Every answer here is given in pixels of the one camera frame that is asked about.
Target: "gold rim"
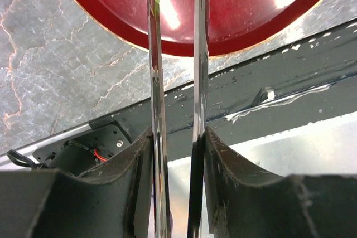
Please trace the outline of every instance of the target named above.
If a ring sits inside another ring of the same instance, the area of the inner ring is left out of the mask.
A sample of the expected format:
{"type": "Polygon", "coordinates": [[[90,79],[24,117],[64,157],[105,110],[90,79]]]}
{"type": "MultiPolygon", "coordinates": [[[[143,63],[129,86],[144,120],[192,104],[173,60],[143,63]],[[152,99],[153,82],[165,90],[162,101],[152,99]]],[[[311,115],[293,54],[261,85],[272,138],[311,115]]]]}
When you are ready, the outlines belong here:
{"type": "MultiPolygon", "coordinates": [[[[138,46],[134,43],[131,43],[129,42],[128,40],[125,40],[123,39],[122,37],[118,36],[116,33],[114,33],[112,30],[108,29],[107,27],[105,27],[101,22],[97,21],[96,18],[94,18],[77,0],[73,0],[85,13],[88,17],[90,17],[93,21],[95,21],[100,27],[102,27],[104,30],[106,30],[107,32],[109,32],[110,34],[112,34],[114,37],[116,37],[117,39],[123,41],[124,43],[130,45],[130,46],[133,46],[135,48],[138,48],[144,52],[147,52],[149,53],[149,50],[147,48],[144,48],[144,47],[141,47],[141,46],[138,46]]],[[[251,45],[249,47],[246,47],[246,48],[243,48],[241,50],[238,50],[238,51],[234,51],[234,52],[230,52],[230,53],[227,53],[227,54],[221,54],[221,55],[216,55],[216,56],[209,56],[209,60],[216,60],[216,59],[221,59],[221,58],[224,58],[224,57],[232,57],[234,55],[237,55],[237,54],[240,54],[244,51],[247,51],[247,50],[251,50],[252,48],[255,48],[257,46],[260,46],[264,43],[267,43],[269,41],[271,41],[272,39],[276,38],[278,35],[280,35],[283,31],[285,31],[291,24],[293,24],[294,22],[296,22],[297,20],[300,20],[301,18],[307,16],[312,10],[314,10],[318,5],[321,4],[321,2],[324,1],[324,0],[319,0],[317,1],[310,9],[308,9],[305,13],[301,14],[298,18],[296,18],[296,20],[294,20],[293,22],[291,22],[290,24],[288,24],[286,27],[284,27],[283,29],[281,29],[280,31],[278,31],[277,33],[273,34],[272,36],[268,37],[267,39],[265,40],[262,40],[261,42],[259,43],[256,43],[254,45],[251,45]]],[[[170,54],[162,54],[163,57],[168,57],[168,58],[172,58],[172,59],[192,59],[193,57],[191,56],[175,56],[175,55],[170,55],[170,54]]]]}

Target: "bolt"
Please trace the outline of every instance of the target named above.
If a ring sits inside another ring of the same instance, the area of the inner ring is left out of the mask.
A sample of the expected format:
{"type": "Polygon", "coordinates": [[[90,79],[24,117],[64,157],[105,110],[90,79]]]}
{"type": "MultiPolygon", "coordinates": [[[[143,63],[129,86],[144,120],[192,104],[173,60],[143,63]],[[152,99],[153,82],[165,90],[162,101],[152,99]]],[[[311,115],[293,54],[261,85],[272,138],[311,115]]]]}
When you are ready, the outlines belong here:
{"type": "Polygon", "coordinates": [[[122,140],[118,140],[118,142],[117,142],[117,147],[121,147],[121,146],[123,146],[123,141],[122,140]]]}

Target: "red plate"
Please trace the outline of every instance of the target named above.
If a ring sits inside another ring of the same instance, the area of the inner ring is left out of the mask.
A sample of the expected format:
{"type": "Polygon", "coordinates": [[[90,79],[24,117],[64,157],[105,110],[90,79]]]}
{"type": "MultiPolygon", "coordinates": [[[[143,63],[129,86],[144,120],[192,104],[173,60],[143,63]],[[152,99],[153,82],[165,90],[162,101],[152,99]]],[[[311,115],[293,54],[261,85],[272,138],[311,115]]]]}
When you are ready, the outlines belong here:
{"type": "MultiPolygon", "coordinates": [[[[258,44],[284,29],[320,0],[210,0],[209,54],[258,44]]],[[[122,39],[148,48],[146,0],[77,0],[122,39]]],[[[194,0],[160,0],[162,52],[193,55],[194,0]]]]}

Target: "black cable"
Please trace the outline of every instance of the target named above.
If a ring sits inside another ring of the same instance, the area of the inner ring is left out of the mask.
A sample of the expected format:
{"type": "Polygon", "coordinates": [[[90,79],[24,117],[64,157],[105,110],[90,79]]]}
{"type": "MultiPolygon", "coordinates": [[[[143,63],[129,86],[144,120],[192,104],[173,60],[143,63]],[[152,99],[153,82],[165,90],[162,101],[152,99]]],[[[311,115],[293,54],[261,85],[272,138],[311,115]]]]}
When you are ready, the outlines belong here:
{"type": "Polygon", "coordinates": [[[39,169],[39,168],[46,168],[45,164],[37,164],[29,157],[22,155],[21,153],[16,152],[15,150],[9,150],[6,153],[7,157],[10,159],[12,163],[20,167],[30,167],[31,169],[39,169]]]}

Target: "gray marble countertop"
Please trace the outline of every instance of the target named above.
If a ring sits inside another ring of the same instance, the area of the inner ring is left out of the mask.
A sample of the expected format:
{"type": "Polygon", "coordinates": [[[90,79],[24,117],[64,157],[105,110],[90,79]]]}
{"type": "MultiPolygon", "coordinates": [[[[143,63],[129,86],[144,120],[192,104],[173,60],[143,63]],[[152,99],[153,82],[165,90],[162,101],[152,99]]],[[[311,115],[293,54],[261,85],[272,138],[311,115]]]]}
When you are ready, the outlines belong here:
{"type": "MultiPolygon", "coordinates": [[[[149,97],[148,53],[73,0],[0,1],[0,153],[149,97]]],[[[357,16],[357,0],[323,0],[274,39],[210,61],[215,72],[357,16]]],[[[165,87],[193,79],[192,59],[163,59],[165,87]]]]}

